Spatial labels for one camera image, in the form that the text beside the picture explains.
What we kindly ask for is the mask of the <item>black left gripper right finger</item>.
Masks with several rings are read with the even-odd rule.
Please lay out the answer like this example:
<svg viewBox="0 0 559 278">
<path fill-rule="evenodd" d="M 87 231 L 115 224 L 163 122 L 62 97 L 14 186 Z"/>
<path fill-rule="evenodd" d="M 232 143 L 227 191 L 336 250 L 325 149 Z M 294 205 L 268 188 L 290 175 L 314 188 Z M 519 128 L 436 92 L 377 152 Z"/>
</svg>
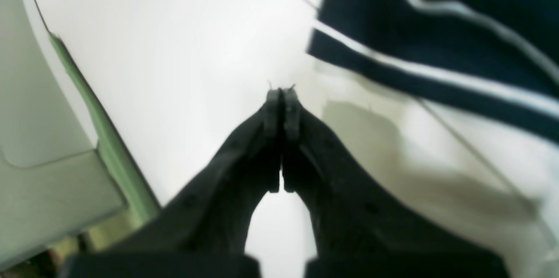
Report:
<svg viewBox="0 0 559 278">
<path fill-rule="evenodd" d="M 307 278 L 507 278 L 500 256 L 419 216 L 366 173 L 330 128 L 282 91 L 285 189 L 309 210 Z"/>
</svg>

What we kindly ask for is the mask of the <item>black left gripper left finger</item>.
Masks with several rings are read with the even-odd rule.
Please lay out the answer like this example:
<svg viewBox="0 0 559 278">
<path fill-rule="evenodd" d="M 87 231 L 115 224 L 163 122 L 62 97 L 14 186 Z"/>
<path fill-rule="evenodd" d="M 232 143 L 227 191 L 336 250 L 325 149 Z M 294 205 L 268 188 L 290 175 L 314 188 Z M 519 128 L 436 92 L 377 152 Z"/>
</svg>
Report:
<svg viewBox="0 0 559 278">
<path fill-rule="evenodd" d="M 253 212 L 279 189 L 282 91 L 238 126 L 151 222 L 104 252 L 73 256 L 60 278 L 259 278 L 245 254 Z"/>
</svg>

